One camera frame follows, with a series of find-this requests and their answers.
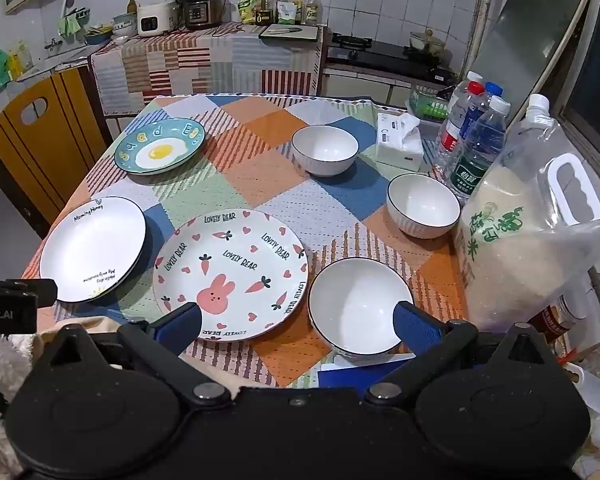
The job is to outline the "white bowl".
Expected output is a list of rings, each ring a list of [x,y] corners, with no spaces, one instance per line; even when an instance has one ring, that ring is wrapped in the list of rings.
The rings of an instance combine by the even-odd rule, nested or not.
[[[393,311],[402,300],[412,301],[413,295],[395,270],[369,258],[345,258],[317,274],[309,290],[309,319],[343,356],[380,356],[401,343]]]
[[[291,151],[299,166],[321,178],[338,176],[347,171],[360,144],[346,130],[333,126],[306,126],[291,138]]]
[[[419,240],[440,237],[460,218],[460,202],[443,183],[426,174],[401,174],[387,188],[391,220],[407,236]]]

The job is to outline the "plain white plate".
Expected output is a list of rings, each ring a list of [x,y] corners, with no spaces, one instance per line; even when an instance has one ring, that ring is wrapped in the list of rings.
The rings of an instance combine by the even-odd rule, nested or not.
[[[140,206],[127,198],[96,198],[70,211],[46,238],[38,272],[57,286],[57,299],[79,304],[105,295],[131,272],[146,236]]]

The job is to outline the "pink bunny carrot plate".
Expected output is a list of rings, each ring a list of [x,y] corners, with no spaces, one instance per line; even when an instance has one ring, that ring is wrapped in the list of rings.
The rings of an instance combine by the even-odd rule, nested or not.
[[[203,340],[251,339],[286,321],[308,284],[308,252],[272,214],[225,209],[188,220],[152,272],[159,308],[201,308]]]

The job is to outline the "blue fried egg plate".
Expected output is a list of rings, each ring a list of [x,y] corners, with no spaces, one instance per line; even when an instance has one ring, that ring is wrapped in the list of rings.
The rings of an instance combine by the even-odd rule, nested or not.
[[[127,174],[148,177],[182,166],[204,145],[200,122],[172,118],[151,122],[125,134],[114,151],[114,163]]]

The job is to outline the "yellow wooden chair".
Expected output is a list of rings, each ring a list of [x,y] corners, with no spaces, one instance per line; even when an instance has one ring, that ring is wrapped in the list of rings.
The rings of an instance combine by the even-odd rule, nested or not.
[[[0,188],[44,237],[111,142],[91,71],[52,73],[0,113]]]

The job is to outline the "green label water bottle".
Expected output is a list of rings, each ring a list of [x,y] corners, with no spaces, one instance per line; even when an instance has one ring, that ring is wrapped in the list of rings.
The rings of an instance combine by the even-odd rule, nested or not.
[[[463,203],[504,148],[509,109],[509,102],[492,96],[486,111],[468,129],[448,179],[450,188]]]

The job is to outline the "blue label water bottle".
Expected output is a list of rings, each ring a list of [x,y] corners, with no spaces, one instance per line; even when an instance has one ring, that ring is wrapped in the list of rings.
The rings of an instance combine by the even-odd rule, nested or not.
[[[468,84],[467,110],[462,128],[460,128],[460,137],[463,140],[467,138],[472,124],[486,112],[492,96],[501,96],[502,94],[503,88],[491,81],[486,84],[471,81]]]

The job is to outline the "red label water bottle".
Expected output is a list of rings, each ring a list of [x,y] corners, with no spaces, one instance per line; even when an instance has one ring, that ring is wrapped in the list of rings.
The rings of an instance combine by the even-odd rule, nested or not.
[[[460,128],[464,124],[468,100],[470,99],[469,86],[475,82],[482,85],[483,78],[476,72],[470,70],[466,77],[456,86],[451,94],[451,99],[446,110],[444,123],[439,129],[436,143],[434,144],[434,162],[432,168],[437,174],[443,174],[445,166],[456,147]]]

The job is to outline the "patchwork counter cloth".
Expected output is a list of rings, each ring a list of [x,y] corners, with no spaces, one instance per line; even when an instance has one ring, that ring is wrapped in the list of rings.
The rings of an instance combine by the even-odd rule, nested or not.
[[[160,96],[315,96],[324,41],[323,26],[271,36],[263,26],[225,23],[113,42],[93,54],[90,65],[104,114],[131,116]]]

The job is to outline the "black gas stove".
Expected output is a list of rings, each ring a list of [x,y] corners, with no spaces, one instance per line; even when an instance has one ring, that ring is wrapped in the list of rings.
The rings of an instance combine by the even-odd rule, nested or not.
[[[411,46],[385,44],[370,38],[343,36],[336,32],[329,39],[326,61],[444,86],[457,82],[456,75],[442,64],[437,55]]]

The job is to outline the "white rice cooker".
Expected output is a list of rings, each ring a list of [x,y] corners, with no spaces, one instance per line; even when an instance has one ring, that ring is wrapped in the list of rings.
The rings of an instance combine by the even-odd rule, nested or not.
[[[137,9],[137,32],[153,37],[172,32],[178,26],[178,5],[173,1],[148,4]]]

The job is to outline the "cutting board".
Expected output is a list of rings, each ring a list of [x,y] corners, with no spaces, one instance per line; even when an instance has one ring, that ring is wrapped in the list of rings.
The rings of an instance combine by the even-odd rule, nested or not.
[[[272,24],[260,32],[260,39],[316,41],[320,28],[313,25]]]

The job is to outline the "black pressure cooker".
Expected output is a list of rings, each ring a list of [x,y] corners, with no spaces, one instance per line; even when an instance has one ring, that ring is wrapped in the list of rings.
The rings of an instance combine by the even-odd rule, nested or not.
[[[225,0],[182,0],[184,24],[189,30],[219,26]]]

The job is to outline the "yellow snack bag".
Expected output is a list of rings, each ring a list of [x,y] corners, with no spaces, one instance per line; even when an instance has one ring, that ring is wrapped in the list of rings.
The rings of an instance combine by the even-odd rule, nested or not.
[[[239,0],[237,10],[242,24],[254,24],[257,21],[257,13],[261,8],[262,0]]]

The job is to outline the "cooking oil bottle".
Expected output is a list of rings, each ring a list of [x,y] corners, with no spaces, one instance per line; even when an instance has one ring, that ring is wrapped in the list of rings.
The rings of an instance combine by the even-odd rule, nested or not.
[[[292,0],[276,0],[276,22],[293,25],[296,22],[297,7]]]

